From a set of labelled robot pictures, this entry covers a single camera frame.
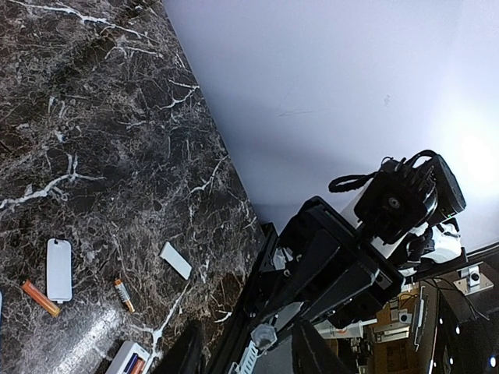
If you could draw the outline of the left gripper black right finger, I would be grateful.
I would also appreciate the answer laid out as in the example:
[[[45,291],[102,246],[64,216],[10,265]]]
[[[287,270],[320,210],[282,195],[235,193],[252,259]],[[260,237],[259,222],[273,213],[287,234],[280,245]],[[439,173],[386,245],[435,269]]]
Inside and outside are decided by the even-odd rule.
[[[347,374],[351,371],[329,348],[308,320],[292,328],[292,367],[294,373]]]

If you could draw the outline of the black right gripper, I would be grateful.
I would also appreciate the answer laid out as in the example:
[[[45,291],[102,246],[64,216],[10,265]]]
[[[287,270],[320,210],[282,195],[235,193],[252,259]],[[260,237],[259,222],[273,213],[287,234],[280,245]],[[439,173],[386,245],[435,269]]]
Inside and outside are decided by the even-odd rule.
[[[404,277],[319,196],[308,199],[278,237],[290,249],[289,275],[269,280],[271,293],[252,325],[301,302],[299,316],[346,327],[370,319],[398,295]]]

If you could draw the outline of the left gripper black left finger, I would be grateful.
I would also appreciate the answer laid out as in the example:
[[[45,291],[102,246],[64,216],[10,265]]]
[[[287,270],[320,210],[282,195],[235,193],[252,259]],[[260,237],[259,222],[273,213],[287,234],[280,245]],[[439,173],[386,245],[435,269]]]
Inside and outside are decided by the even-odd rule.
[[[199,321],[189,321],[179,339],[154,369],[154,374],[203,372],[203,335]]]

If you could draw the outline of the white remote with QR label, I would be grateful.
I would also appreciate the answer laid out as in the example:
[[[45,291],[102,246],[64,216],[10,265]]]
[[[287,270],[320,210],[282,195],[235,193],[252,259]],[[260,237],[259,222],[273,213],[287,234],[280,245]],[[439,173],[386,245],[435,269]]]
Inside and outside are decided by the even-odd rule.
[[[106,374],[131,373],[139,360],[147,362],[150,353],[138,343],[125,341],[112,359]]]

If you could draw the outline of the white battery cover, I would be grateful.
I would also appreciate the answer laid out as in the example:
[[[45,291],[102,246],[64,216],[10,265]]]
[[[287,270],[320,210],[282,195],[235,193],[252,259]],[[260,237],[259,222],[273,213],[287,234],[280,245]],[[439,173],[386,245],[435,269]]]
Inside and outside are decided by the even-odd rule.
[[[189,262],[174,248],[171,242],[166,242],[159,256],[168,263],[184,280],[188,280],[192,272]]]
[[[48,299],[62,304],[73,298],[72,246],[58,238],[47,242],[46,287]]]

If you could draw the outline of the orange AA battery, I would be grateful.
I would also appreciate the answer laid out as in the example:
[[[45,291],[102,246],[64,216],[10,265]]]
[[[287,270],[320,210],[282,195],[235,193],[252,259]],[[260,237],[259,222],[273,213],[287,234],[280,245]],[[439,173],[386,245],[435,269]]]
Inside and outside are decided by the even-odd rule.
[[[60,308],[44,295],[34,284],[29,280],[25,280],[21,285],[23,291],[28,294],[39,306],[53,317],[58,317]]]

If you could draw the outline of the white remote with battery compartment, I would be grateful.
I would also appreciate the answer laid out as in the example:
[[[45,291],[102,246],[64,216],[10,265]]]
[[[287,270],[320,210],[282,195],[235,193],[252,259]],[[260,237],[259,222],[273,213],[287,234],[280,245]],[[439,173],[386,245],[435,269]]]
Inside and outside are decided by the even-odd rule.
[[[4,301],[4,298],[3,298],[3,293],[2,291],[0,291],[0,327],[2,328],[2,313],[3,313],[3,301]]]

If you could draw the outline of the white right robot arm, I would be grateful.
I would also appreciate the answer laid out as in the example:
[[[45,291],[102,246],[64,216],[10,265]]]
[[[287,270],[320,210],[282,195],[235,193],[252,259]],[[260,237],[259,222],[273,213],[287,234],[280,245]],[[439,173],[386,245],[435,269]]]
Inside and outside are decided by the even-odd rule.
[[[396,251],[407,251],[409,256],[398,269],[318,196],[302,205],[275,247],[290,250],[293,258],[283,270],[260,275],[263,306],[256,311],[252,328],[293,302],[302,303],[302,307],[284,331],[300,319],[312,324],[327,320],[337,328],[369,319],[408,282],[443,270],[449,262],[437,259],[439,252],[462,249],[455,222],[439,224],[420,236],[410,234],[402,240]]]

